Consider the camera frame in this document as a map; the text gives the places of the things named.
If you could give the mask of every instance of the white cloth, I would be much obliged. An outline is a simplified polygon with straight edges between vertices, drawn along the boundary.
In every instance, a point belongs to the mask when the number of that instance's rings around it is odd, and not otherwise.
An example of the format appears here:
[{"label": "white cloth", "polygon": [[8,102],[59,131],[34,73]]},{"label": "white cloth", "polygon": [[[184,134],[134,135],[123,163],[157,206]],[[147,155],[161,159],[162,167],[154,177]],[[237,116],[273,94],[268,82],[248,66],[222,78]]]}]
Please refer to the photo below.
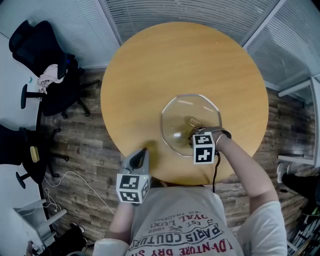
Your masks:
[{"label": "white cloth", "polygon": [[219,196],[205,187],[153,188],[135,208],[131,244],[95,243],[93,256],[286,256],[285,222],[278,201],[245,221],[235,237]]},{"label": "white cloth", "polygon": [[52,64],[46,68],[38,78],[39,92],[47,94],[47,88],[51,83],[60,84],[65,77],[58,79],[58,64]]}]

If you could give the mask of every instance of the window blind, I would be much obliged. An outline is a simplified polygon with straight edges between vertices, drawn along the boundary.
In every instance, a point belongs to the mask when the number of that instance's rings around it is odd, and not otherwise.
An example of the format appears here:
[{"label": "window blind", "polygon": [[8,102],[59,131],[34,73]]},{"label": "window blind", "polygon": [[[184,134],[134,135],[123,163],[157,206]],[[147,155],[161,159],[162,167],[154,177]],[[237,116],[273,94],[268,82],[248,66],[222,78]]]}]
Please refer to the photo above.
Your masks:
[{"label": "window blind", "polygon": [[320,12],[287,0],[248,46],[264,80],[285,89],[320,73]]},{"label": "window blind", "polygon": [[122,42],[160,23],[184,21],[215,28],[237,43],[251,36],[278,0],[99,0]]},{"label": "window blind", "polygon": [[79,65],[106,66],[119,43],[106,26],[93,0],[4,0],[0,4],[0,33],[10,38],[25,20],[49,21],[63,51]]}]

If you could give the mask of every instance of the wrist strap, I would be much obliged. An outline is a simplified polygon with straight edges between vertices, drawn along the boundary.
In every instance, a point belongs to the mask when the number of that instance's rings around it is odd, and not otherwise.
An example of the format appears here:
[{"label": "wrist strap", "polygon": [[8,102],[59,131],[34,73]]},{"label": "wrist strap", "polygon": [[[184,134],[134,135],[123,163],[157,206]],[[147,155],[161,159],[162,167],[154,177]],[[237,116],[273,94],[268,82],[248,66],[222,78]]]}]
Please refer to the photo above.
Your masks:
[{"label": "wrist strap", "polygon": [[220,140],[220,138],[221,138],[222,136],[227,136],[227,135],[221,134],[221,135],[216,139],[216,142],[215,142],[215,148],[216,148],[216,149],[218,148],[218,141]]}]

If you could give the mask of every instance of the black pants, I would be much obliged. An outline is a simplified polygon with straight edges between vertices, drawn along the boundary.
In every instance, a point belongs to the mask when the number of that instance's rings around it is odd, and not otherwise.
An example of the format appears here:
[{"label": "black pants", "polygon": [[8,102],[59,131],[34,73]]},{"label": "black pants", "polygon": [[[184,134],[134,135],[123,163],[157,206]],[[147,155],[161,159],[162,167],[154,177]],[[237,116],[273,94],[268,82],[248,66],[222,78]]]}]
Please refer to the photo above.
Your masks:
[{"label": "black pants", "polygon": [[75,226],[65,232],[57,241],[46,248],[41,256],[66,256],[72,252],[81,252],[86,245],[81,229]]},{"label": "black pants", "polygon": [[318,180],[318,176],[298,177],[286,173],[282,177],[284,185],[312,202],[315,201]]}]

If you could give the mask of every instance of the round wooden table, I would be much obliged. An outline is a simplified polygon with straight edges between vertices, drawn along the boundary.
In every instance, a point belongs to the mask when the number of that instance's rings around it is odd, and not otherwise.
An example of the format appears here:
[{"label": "round wooden table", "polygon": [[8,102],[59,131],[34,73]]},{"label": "round wooden table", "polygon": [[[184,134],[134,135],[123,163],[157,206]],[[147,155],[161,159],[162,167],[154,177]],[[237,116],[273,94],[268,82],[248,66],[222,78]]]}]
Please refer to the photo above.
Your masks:
[{"label": "round wooden table", "polygon": [[[128,156],[150,151],[150,173],[181,184],[212,183],[214,165],[193,164],[162,140],[160,119],[176,95],[201,94],[220,110],[223,127],[250,156],[268,122],[268,96],[260,72],[246,51],[208,26],[170,22],[149,27],[114,54],[102,81],[101,109],[106,128]],[[221,156],[216,181],[233,173]]]}]

